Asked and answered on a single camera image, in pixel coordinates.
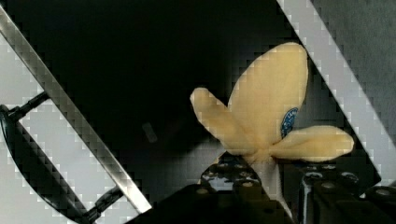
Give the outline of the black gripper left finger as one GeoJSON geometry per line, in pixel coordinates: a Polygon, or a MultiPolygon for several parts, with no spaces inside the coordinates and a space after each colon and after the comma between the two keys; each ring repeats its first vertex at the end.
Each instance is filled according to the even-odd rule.
{"type": "Polygon", "coordinates": [[[241,156],[225,152],[200,177],[200,194],[217,192],[232,192],[248,198],[261,197],[262,182],[241,156]]]}

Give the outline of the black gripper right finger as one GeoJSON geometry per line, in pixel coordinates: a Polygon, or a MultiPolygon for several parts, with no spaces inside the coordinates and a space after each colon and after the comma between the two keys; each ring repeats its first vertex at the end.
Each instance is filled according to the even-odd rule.
{"type": "Polygon", "coordinates": [[[298,199],[298,224],[395,224],[395,188],[359,194],[356,175],[333,165],[308,166],[298,199]]]}

